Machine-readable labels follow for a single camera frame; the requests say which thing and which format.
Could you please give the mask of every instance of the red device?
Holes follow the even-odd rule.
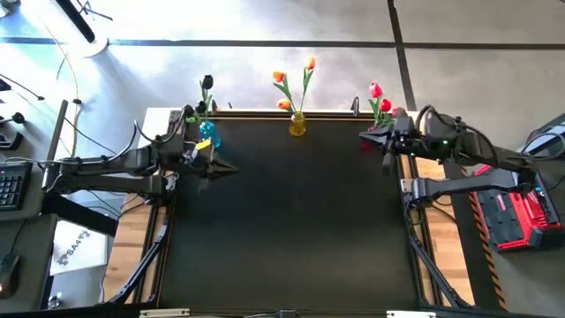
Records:
[[[487,173],[496,174],[497,178],[513,178],[512,172],[488,165],[477,170],[475,175]],[[525,197],[499,190],[478,191],[471,195],[479,202],[490,245],[497,251],[561,243],[561,221],[539,174],[535,190]]]

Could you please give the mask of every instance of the keyboard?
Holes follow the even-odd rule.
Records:
[[[0,213],[21,209],[33,163],[0,163]]]

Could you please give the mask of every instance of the orange tulip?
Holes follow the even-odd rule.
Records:
[[[275,82],[280,83],[284,80],[284,77],[286,76],[286,74],[284,72],[281,71],[274,71],[273,72],[273,78],[275,79]]]
[[[279,108],[281,110],[289,110],[290,109],[290,101],[288,99],[282,99],[279,101]]]
[[[306,69],[313,70],[315,66],[316,66],[316,60],[314,59],[314,57],[310,57],[310,59],[308,60],[308,64],[306,65]]]

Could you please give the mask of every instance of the blue vase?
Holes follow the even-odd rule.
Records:
[[[211,138],[215,148],[219,148],[222,145],[220,134],[215,129],[214,123],[212,123],[211,121],[207,120],[200,124],[200,133],[202,134],[202,138],[204,139]]]

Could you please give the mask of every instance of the yellow vase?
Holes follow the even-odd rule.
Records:
[[[289,132],[295,137],[300,137],[306,133],[306,117],[304,113],[297,112],[292,114]]]

